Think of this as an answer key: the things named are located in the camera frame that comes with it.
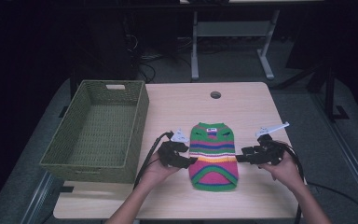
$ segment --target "black cable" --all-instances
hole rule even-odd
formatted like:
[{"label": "black cable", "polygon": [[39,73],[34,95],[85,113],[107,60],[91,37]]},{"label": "black cable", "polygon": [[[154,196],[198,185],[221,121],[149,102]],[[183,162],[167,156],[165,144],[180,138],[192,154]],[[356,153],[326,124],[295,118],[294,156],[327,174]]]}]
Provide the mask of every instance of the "black cable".
[{"label": "black cable", "polygon": [[[284,150],[289,153],[289,155],[292,157],[295,165],[297,166],[298,172],[300,174],[301,179],[304,181],[304,170],[303,167],[301,165],[301,162],[297,156],[297,154],[295,153],[295,151],[293,150],[292,147],[290,147],[289,145],[287,145],[286,143],[283,142],[278,142],[278,141],[274,141],[274,140],[270,140],[268,141],[271,144],[277,145],[278,147],[282,147],[284,148]],[[298,224],[300,223],[300,219],[301,219],[301,207],[300,205],[298,205],[297,207],[297,211],[296,211],[296,219],[295,219],[295,223]]]},{"label": "black cable", "polygon": [[162,137],[164,137],[164,136],[166,136],[166,135],[169,136],[169,138],[171,139],[173,133],[172,133],[172,132],[170,132],[170,133],[164,133],[164,134],[162,134],[160,137],[158,137],[158,138],[156,139],[155,143],[154,143],[153,146],[150,148],[149,153],[147,153],[147,156],[146,156],[146,158],[145,158],[144,164],[142,164],[142,167],[141,167],[141,169],[139,170],[139,173],[138,173],[138,175],[137,175],[136,178],[135,178],[135,183],[134,183],[134,185],[133,185],[133,189],[135,189],[136,186],[138,186],[139,181],[141,180],[142,175],[144,174],[144,172],[145,172],[147,166],[149,165],[150,158],[152,157],[152,155],[153,155],[153,153],[154,153],[154,151],[155,151],[155,149],[156,149],[156,147],[157,147],[159,141],[161,140]]},{"label": "black cable", "polygon": [[146,165],[146,167],[148,167],[149,165],[153,164],[153,162],[155,162],[155,161],[159,161],[159,159],[155,159],[155,160],[149,162],[149,163]]},{"label": "black cable", "polygon": [[53,211],[51,211],[51,212],[48,214],[48,216],[46,216],[45,219],[43,219],[42,222],[40,222],[40,223],[41,223],[41,224],[45,224],[45,223],[48,221],[48,219],[49,219],[52,215],[53,215]]},{"label": "black cable", "polygon": [[155,57],[149,58],[149,59],[142,59],[142,61],[143,61],[143,63],[152,63],[153,61],[157,61],[157,60],[160,60],[163,58],[166,58],[166,57],[163,55],[159,55],[159,56],[155,56]]},{"label": "black cable", "polygon": [[336,193],[336,194],[339,194],[339,195],[341,195],[341,196],[343,196],[343,197],[349,199],[350,201],[352,201],[353,203],[356,203],[356,204],[358,205],[358,202],[357,202],[356,200],[354,200],[351,196],[349,196],[349,195],[347,195],[347,194],[345,194],[345,193],[343,193],[343,192],[341,192],[341,191],[338,191],[338,190],[336,190],[336,189],[331,189],[331,188],[329,188],[329,187],[326,187],[326,186],[323,186],[323,185],[320,185],[320,184],[316,184],[316,183],[313,183],[313,182],[309,182],[309,181],[307,181],[307,184],[308,184],[308,185],[315,186],[315,187],[318,187],[318,188],[321,188],[321,189],[330,190],[330,191],[332,191],[332,192],[334,192],[334,193]]},{"label": "black cable", "polygon": [[190,68],[191,68],[191,64],[188,62],[188,61],[186,61],[184,58],[182,58],[182,57],[179,57],[179,56],[176,56],[179,60],[182,60],[183,62],[185,62]]},{"label": "black cable", "polygon": [[69,37],[76,45],[78,48],[80,48],[84,53],[86,53],[92,60],[94,60],[96,63],[98,63],[100,66],[102,66],[104,69],[106,69],[108,72],[117,75],[117,72],[113,71],[112,69],[110,69],[104,62],[102,62],[101,60],[99,60],[96,56],[94,56],[93,54],[91,54],[90,52],[88,52],[85,48],[83,48],[79,43],[77,43],[77,41],[75,41],[71,36]]},{"label": "black cable", "polygon": [[[206,48],[207,48],[207,49],[210,49],[211,52],[208,52],[207,49],[206,49],[206,50],[202,50],[202,48],[203,48],[204,46],[202,46],[202,44],[200,44],[200,46],[199,46],[199,48],[200,48],[199,54],[217,54],[217,53],[220,53],[220,52],[223,52],[223,51],[226,50],[226,49],[223,48],[223,45],[221,45],[221,44],[216,44],[216,43],[214,43],[213,41],[211,41],[211,43],[208,43],[208,44],[209,44],[209,45],[206,46]],[[219,47],[219,49],[218,49],[218,50],[213,50],[213,46],[217,46],[217,47]]]},{"label": "black cable", "polygon": [[140,63],[139,65],[143,65],[143,66],[146,66],[146,67],[149,67],[152,71],[153,71],[153,75],[152,77],[148,77],[146,75],[146,73],[144,72],[144,70],[142,70],[141,68],[139,69],[139,73],[141,73],[141,75],[145,78],[145,83],[150,83],[150,82],[153,82],[154,81],[154,78],[156,77],[156,70],[148,65],[148,64],[145,64],[145,63]]}]

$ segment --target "wire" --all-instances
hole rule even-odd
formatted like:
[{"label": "wire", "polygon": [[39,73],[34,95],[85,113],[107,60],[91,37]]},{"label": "wire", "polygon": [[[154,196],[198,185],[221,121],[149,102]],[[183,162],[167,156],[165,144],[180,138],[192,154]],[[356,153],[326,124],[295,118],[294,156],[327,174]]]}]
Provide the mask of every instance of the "wire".
[{"label": "wire", "polygon": [[72,39],[72,41],[74,41],[74,43],[84,52],[86,53],[91,59],[93,59],[96,63],[99,63],[100,66],[102,66],[103,68],[105,68],[108,72],[111,72],[112,74],[117,74],[115,73],[112,69],[110,69],[104,62],[102,62],[101,60],[99,60],[97,57],[95,57],[93,54],[91,54],[90,52],[88,52],[86,49],[84,49],[79,43],[77,43],[77,41],[75,41],[72,37],[70,37]]},{"label": "wire", "polygon": [[135,39],[135,45],[132,47],[132,49],[136,49],[138,47],[138,38],[136,38],[135,35],[127,35],[127,37],[132,37],[133,39]]},{"label": "wire", "polygon": [[52,215],[53,215],[53,211],[51,211],[51,212],[48,214],[48,216],[46,216],[45,219],[43,219],[42,222],[40,222],[40,223],[41,223],[41,224],[45,224],[45,223],[48,221],[48,219],[49,219]]},{"label": "wire", "polygon": [[185,40],[185,44],[178,46],[178,51],[184,50],[184,49],[188,49],[189,47],[191,47],[191,44],[193,43],[193,40],[190,37],[186,37],[183,40]]},{"label": "wire", "polygon": [[[217,46],[219,49],[218,50],[213,50],[213,46]],[[220,52],[223,52],[227,49],[229,49],[229,44],[226,41],[218,41],[216,43],[216,41],[214,41],[214,39],[208,38],[205,39],[204,41],[200,41],[200,46],[199,46],[200,50],[200,54],[217,54]]]},{"label": "wire", "polygon": [[154,67],[150,66],[149,64],[145,64],[145,63],[140,63],[139,65],[149,67],[153,71],[152,77],[148,77],[145,71],[142,70],[141,67],[139,68],[139,73],[145,78],[145,83],[154,82],[154,78],[156,77],[156,69],[154,69]]},{"label": "wire", "polygon": [[139,173],[138,173],[138,175],[137,175],[136,178],[135,178],[135,183],[134,183],[134,185],[133,185],[133,189],[135,189],[136,186],[138,186],[139,181],[141,180],[141,177],[142,177],[142,175],[143,175],[144,172],[145,172],[145,169],[147,168],[147,166],[148,166],[149,164],[151,164],[151,163],[149,163],[150,158],[152,157],[154,151],[156,150],[156,147],[157,147],[159,141],[161,141],[161,138],[164,137],[164,136],[166,136],[166,135],[167,135],[167,136],[170,135],[169,138],[171,139],[172,133],[163,133],[160,137],[158,137],[158,138],[156,139],[155,143],[154,143],[153,146],[150,148],[149,153],[147,153],[147,156],[146,156],[146,159],[145,159],[145,161],[144,161],[144,164],[142,164],[142,167],[141,167],[141,169],[139,170]]},{"label": "wire", "polygon": [[[294,163],[297,166],[298,172],[300,174],[301,179],[304,181],[304,171],[303,171],[303,167],[301,165],[300,160],[298,159],[297,154],[295,153],[295,151],[293,150],[292,147],[290,147],[288,144],[284,143],[284,142],[280,142],[280,141],[275,141],[275,140],[268,140],[267,142],[276,145],[278,147],[282,147],[284,148],[284,150],[289,153],[289,155],[292,157]],[[301,207],[300,204],[297,207],[297,211],[296,211],[296,219],[295,219],[295,223],[300,223],[300,219],[301,219]]]},{"label": "wire", "polygon": [[153,162],[155,162],[155,161],[159,161],[159,158],[158,159],[155,159],[155,160],[153,160],[153,161],[151,161],[151,162],[149,162],[149,164],[147,164],[147,166],[146,167],[148,167],[149,165],[151,165]]},{"label": "wire", "polygon": [[323,185],[320,185],[320,184],[316,184],[316,183],[313,183],[313,182],[309,182],[307,181],[308,185],[312,185],[312,186],[315,186],[315,187],[318,187],[318,188],[321,188],[321,189],[327,189],[327,190],[330,190],[336,194],[339,194],[347,199],[349,199],[350,201],[352,201],[353,203],[356,203],[358,205],[358,202],[356,200],[354,200],[351,196],[349,196],[348,194],[345,194],[341,191],[338,191],[336,189],[331,189],[329,187],[326,187],[326,186],[323,186]]},{"label": "wire", "polygon": [[156,59],[162,59],[164,56],[162,54],[153,54],[153,55],[144,55],[141,56],[141,59],[143,60],[151,60],[154,61]]},{"label": "wire", "polygon": [[185,62],[185,63],[191,68],[191,64],[190,64],[188,61],[186,61],[184,58],[179,57],[179,56],[176,56],[176,57],[177,57],[179,60]]}]

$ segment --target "pink stripe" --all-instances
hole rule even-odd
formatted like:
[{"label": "pink stripe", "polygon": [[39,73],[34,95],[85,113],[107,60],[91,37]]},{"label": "pink stripe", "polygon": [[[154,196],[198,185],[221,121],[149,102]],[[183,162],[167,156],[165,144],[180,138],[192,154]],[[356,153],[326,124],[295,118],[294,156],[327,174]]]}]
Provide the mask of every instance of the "pink stripe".
[{"label": "pink stripe", "polygon": [[201,126],[199,126],[198,124],[197,124],[196,126],[194,126],[194,128],[198,128],[198,129],[206,130],[206,128],[201,127]]},{"label": "pink stripe", "polygon": [[234,141],[214,143],[214,142],[205,142],[205,141],[200,141],[200,140],[192,140],[192,141],[190,141],[190,147],[192,144],[205,145],[205,146],[209,146],[209,147],[218,147],[218,146],[222,146],[222,145],[234,145]]},{"label": "pink stripe", "polygon": [[190,152],[190,156],[204,156],[204,157],[235,157],[235,153],[221,153],[221,154],[209,154],[209,153],[202,153],[202,152]]},{"label": "pink stripe", "polygon": [[[207,161],[196,161],[196,163],[188,167],[190,177],[195,175],[200,169],[208,165],[211,165],[211,163]],[[234,176],[238,178],[238,168],[237,168],[236,161],[217,162],[214,163],[213,165],[221,166],[222,168],[226,169],[227,171],[229,171],[230,173],[232,173]]]},{"label": "pink stripe", "polygon": [[202,184],[230,184],[231,181],[229,181],[227,178],[225,178],[223,175],[218,174],[217,172],[210,172],[203,176],[199,183]]}]

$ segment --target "table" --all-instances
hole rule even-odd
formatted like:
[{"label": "table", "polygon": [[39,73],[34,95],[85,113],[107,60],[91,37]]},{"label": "table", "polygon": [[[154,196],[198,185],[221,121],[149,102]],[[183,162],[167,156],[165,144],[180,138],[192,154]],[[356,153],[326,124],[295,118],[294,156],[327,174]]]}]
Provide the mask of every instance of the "table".
[{"label": "table", "polygon": [[[187,136],[199,122],[224,122],[235,135],[235,149],[256,146],[260,127],[282,123],[266,84],[186,83],[146,85],[150,105],[140,161],[162,133],[182,129]],[[211,97],[219,91],[221,97]],[[271,134],[290,144],[285,129]],[[295,217],[297,201],[267,171],[238,163],[239,183],[227,192],[193,189],[187,169],[170,176],[145,200],[138,219],[242,219]],[[132,185],[65,181],[72,192],[61,192],[54,209],[56,218],[109,218],[131,193]]]},{"label": "table", "polygon": [[[318,2],[323,0],[274,0],[268,2]],[[264,2],[260,0],[230,0],[230,4]],[[267,59],[267,51],[274,34],[280,10],[275,9],[268,21],[198,21],[197,11],[193,20],[193,43],[191,52],[191,78],[199,79],[199,63],[197,57],[198,36],[264,36],[266,38],[262,49],[257,50],[257,56],[263,66],[267,79],[274,79],[272,69]]]}]

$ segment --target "green stripe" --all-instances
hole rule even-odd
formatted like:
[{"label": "green stripe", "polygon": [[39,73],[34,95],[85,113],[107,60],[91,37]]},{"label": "green stripe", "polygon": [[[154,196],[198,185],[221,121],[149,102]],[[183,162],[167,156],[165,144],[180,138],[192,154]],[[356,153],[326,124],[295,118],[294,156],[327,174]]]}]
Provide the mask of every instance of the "green stripe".
[{"label": "green stripe", "polygon": [[191,183],[193,183],[193,185],[197,184],[206,174],[208,174],[210,172],[217,172],[218,174],[223,175],[225,178],[227,178],[229,181],[231,181],[231,183],[233,183],[235,186],[237,186],[238,179],[236,179],[234,176],[232,176],[232,174],[230,172],[228,172],[226,169],[224,169],[222,167],[216,167],[216,166],[203,168],[203,170],[201,172],[199,172],[196,175],[191,177]]},{"label": "green stripe", "polygon": [[234,153],[235,149],[231,147],[231,148],[223,148],[223,149],[217,149],[217,150],[213,150],[213,149],[206,150],[204,148],[191,147],[190,152],[202,152],[205,154],[222,154],[225,152],[226,153]]},{"label": "green stripe", "polygon": [[237,185],[235,185],[235,184],[228,184],[228,185],[222,185],[222,186],[205,186],[205,185],[194,184],[193,186],[196,189],[216,191],[216,192],[224,191],[224,190],[231,190],[231,189],[235,189],[237,187]]},{"label": "green stripe", "polygon": [[202,128],[224,128],[227,127],[227,125],[225,123],[215,123],[215,124],[207,124],[207,123],[199,123],[199,126]]}]

